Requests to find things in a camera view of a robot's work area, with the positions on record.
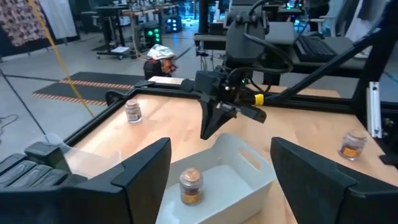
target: white label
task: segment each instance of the white label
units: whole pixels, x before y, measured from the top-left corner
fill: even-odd
[[[137,121],[138,120],[138,115],[137,114],[127,114],[127,119],[129,121]]]

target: white curtain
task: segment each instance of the white curtain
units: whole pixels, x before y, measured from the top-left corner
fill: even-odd
[[[69,0],[40,0],[56,39],[77,35]]]

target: hazard stripe tape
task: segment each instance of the hazard stripe tape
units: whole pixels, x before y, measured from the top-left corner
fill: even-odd
[[[60,83],[69,84],[68,80],[61,80]],[[79,81],[79,80],[72,80],[74,85],[86,85],[86,86],[97,86],[97,87],[104,87],[104,88],[118,88],[123,90],[130,90],[134,88],[133,85],[122,85],[122,84],[112,84],[112,83],[100,83],[100,82],[86,82],[86,81]]]
[[[61,100],[61,101],[68,101],[72,103],[80,103],[78,98],[74,97],[66,97],[66,96],[55,96],[55,95],[48,95],[48,94],[41,94],[41,93],[33,93],[33,97],[35,98],[43,98],[49,100]],[[98,106],[106,106],[106,102],[98,101],[98,100],[83,100],[88,105],[98,105]]]

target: wooden table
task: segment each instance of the wooden table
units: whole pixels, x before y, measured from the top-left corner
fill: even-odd
[[[154,77],[152,80],[161,83],[182,81],[179,78],[161,77]],[[283,89],[281,86],[273,86],[271,91],[278,92]],[[301,94],[339,97],[336,91],[330,90],[308,89]],[[369,135],[363,155],[357,161],[349,161],[338,155],[337,149],[340,148],[341,140],[347,131],[365,131],[353,115],[264,106],[262,109],[267,113],[264,124],[238,115],[238,118],[231,119],[209,140],[204,141],[199,138],[201,108],[196,100],[154,95],[137,95],[135,99],[139,101],[143,114],[140,123],[128,123],[124,108],[121,108],[75,147],[101,156],[109,156],[115,150],[119,150],[122,158],[126,159],[159,138],[168,136],[172,140],[174,162],[209,148],[220,133],[228,132],[241,137],[271,162],[271,138],[278,136],[344,166],[398,185],[398,171],[394,167],[385,166],[379,160],[378,156],[383,152]],[[277,180],[272,183],[263,211],[246,223],[296,223]]]

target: yellow cable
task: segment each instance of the yellow cable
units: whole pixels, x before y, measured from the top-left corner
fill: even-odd
[[[91,110],[89,109],[89,107],[87,106],[87,104],[85,103],[84,99],[81,97],[79,91],[76,89],[75,85],[72,82],[72,79],[70,78],[69,75],[69,71],[67,66],[65,65],[65,63],[63,62],[63,59],[58,51],[57,46],[54,43],[54,40],[51,37],[50,31],[47,29],[47,26],[45,25],[45,22],[43,20],[43,18],[40,16],[39,10],[37,10],[36,8],[36,4],[33,0],[28,0],[29,5],[32,7],[33,9],[33,13],[35,14],[35,17],[37,18],[37,20],[39,21],[40,25],[42,26],[44,32],[45,32],[45,36],[46,38],[49,40],[51,47],[54,49],[55,55],[57,57],[57,61],[60,64],[62,70],[65,72],[65,75],[67,77],[67,80],[69,82],[70,87],[72,88],[73,92],[75,92],[76,96],[79,98],[80,103],[82,103],[84,105],[84,107],[86,108],[86,110],[89,112],[89,114],[94,117],[93,112],[91,112]]]

